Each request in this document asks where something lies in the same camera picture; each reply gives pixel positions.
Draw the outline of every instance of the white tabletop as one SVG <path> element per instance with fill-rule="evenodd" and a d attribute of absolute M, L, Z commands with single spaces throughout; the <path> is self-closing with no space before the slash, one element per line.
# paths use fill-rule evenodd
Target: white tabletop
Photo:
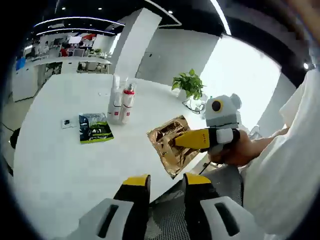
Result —
<path fill-rule="evenodd" d="M 110 61 L 100 57 L 87 57 L 87 56 L 61 56 L 61 57 L 49 57 L 36 61 L 28 61 L 24 68 L 30 68 L 42 64 L 60 63 L 60 62 L 97 62 L 100 64 L 111 64 Z"/>
<path fill-rule="evenodd" d="M 170 86 L 137 83 L 131 119 L 111 125 L 114 139 L 80 144 L 79 128 L 62 129 L 62 119 L 79 113 L 107 113 L 112 75 L 53 75 L 34 99 L 22 124 L 14 154 L 18 202 L 44 237 L 66 236 L 79 218 L 105 198 L 113 198 L 130 176 L 151 175 L 150 201 L 182 179 L 203 157 L 198 154 L 175 179 L 165 171 L 147 132 L 184 115 L 191 129 L 206 127 Z"/>

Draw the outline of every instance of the white sleeve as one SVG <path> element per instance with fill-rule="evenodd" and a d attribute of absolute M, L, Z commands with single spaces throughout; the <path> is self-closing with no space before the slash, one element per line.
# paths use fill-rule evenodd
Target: white sleeve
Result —
<path fill-rule="evenodd" d="M 287 127 L 291 127 L 296 114 L 298 112 L 302 97 L 305 92 L 306 78 L 303 83 L 296 89 L 290 99 L 280 109 L 280 114 L 283 117 L 283 121 Z"/>

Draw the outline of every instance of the plant pot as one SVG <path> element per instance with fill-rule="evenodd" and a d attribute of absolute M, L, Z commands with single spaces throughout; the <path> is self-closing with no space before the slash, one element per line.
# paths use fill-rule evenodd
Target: plant pot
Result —
<path fill-rule="evenodd" d="M 191 97 L 187 97 L 187 93 L 185 90 L 181 89 L 180 90 L 180 93 L 178 95 L 178 99 L 181 101 L 181 102 L 185 102 L 187 100 L 189 100 Z"/>

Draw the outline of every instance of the gold foil bag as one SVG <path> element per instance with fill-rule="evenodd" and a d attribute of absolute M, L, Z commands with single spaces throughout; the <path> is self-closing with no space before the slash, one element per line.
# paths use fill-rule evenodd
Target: gold foil bag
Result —
<path fill-rule="evenodd" d="M 178 116 L 147 133 L 167 173 L 174 179 L 200 152 L 192 148 L 174 146 L 173 139 L 190 130 L 184 116 Z"/>

